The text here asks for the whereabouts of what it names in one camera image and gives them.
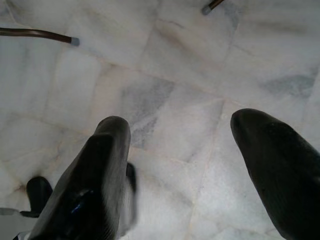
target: marble floor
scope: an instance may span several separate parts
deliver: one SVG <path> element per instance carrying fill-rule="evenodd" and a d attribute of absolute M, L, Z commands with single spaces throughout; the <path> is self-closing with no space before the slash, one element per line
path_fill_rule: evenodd
<path fill-rule="evenodd" d="M 0 27 L 80 46 L 0 37 L 0 206 L 54 186 L 98 122 L 131 128 L 139 216 L 124 240 L 276 240 L 233 140 L 256 108 L 320 150 L 320 1 L 0 0 Z"/>

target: brown metal rod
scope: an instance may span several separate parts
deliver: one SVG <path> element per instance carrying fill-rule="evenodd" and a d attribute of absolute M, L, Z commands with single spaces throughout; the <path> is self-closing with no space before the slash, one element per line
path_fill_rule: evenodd
<path fill-rule="evenodd" d="M 214 0 L 209 5 L 205 6 L 202 9 L 203 15 L 208 15 L 213 9 L 215 9 L 219 4 L 221 4 L 224 0 Z"/>
<path fill-rule="evenodd" d="M 0 36 L 44 38 L 44 39 L 52 39 L 52 40 L 64 42 L 74 46 L 79 45 L 79 39 L 77 37 L 70 37 L 70 36 L 60 35 L 54 32 L 35 30 L 35 29 L 0 27 Z"/>

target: white marble floor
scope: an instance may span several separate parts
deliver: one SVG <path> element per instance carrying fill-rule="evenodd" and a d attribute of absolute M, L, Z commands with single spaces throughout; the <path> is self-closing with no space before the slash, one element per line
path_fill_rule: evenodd
<path fill-rule="evenodd" d="M 320 150 L 320 1 L 0 0 L 0 206 L 55 185 L 97 123 L 130 124 L 139 219 L 128 240 L 281 239 L 247 174 L 230 117 L 256 108 Z"/>

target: floor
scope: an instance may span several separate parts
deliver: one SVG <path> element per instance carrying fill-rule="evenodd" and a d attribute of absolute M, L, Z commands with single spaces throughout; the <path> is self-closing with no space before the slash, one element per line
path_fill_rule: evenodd
<path fill-rule="evenodd" d="M 0 206 L 29 209 L 98 122 L 131 127 L 139 219 L 124 240 L 276 240 L 231 134 L 256 108 L 320 150 L 320 1 L 0 0 L 0 26 L 80 38 L 0 37 Z"/>

